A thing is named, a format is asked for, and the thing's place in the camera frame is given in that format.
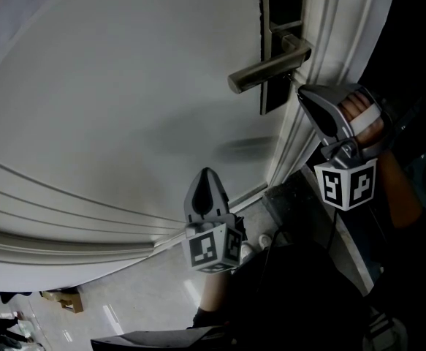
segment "white door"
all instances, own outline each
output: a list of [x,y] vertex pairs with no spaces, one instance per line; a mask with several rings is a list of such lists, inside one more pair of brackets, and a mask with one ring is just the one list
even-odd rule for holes
[[[354,1],[354,17],[371,12]],[[341,39],[332,27],[349,22],[335,19],[338,7],[305,0],[314,60],[303,81],[334,59],[349,59],[334,73],[353,69],[357,46],[351,57],[341,41],[327,50]],[[259,87],[237,95],[227,85],[261,58],[260,17],[259,0],[0,0],[0,232],[149,254],[183,228],[203,167],[232,202],[298,169],[315,140],[297,101],[261,116]],[[347,24],[348,41],[367,19]]]

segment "cable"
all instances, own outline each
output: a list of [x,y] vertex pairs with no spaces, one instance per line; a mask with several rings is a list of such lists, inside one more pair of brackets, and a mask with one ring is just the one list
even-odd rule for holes
[[335,208],[335,213],[333,214],[333,217],[332,217],[330,239],[328,240],[328,244],[327,244],[327,251],[328,252],[330,251],[332,240],[335,237],[335,233],[336,233],[336,219],[337,218],[338,218],[338,209]]
[[276,242],[276,238],[278,237],[278,234],[280,232],[281,232],[281,230],[276,230],[274,235],[273,235],[273,240],[271,241],[270,248],[268,249],[268,253],[266,254],[266,260],[265,260],[265,266],[263,267],[262,278],[260,278],[259,283],[258,283],[258,287],[256,288],[256,294],[258,294],[259,289],[262,286],[262,282],[263,282],[263,278],[265,277],[265,272],[266,272],[268,260],[270,259],[270,252],[271,252],[271,249],[273,248],[274,243]]

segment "door handle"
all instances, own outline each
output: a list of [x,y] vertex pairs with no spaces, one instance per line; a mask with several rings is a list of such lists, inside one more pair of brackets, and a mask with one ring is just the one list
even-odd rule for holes
[[292,34],[282,35],[281,47],[284,50],[281,55],[231,74],[227,78],[231,90],[236,94],[241,94],[277,75],[286,74],[300,67],[311,54],[311,49],[305,41]]

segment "tiled floor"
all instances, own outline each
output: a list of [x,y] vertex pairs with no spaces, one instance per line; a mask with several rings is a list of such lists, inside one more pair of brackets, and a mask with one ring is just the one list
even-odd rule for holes
[[[245,217],[249,241],[273,234],[274,221],[261,202],[240,215]],[[46,350],[91,350],[90,339],[130,331],[184,329],[197,311],[205,275],[188,271],[180,245],[136,265],[79,287],[84,312],[73,314],[47,301],[38,292],[16,295],[0,314],[22,311],[34,325],[32,336]]]

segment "person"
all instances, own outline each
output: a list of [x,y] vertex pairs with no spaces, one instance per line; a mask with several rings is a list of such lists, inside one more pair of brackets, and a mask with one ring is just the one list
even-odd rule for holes
[[15,341],[25,342],[25,343],[33,343],[34,340],[29,337],[26,338],[20,334],[13,333],[8,329],[17,325],[18,320],[22,320],[22,314],[18,312],[18,316],[13,319],[0,319],[0,336],[6,336],[8,338],[14,339]]
[[[339,108],[351,121],[369,106],[356,92]],[[369,146],[383,128],[379,118],[356,139]],[[227,325],[256,350],[426,350],[426,213],[393,153],[378,159],[392,240],[366,297],[317,243],[277,246],[267,263],[264,250],[233,274],[208,275],[193,328]]]

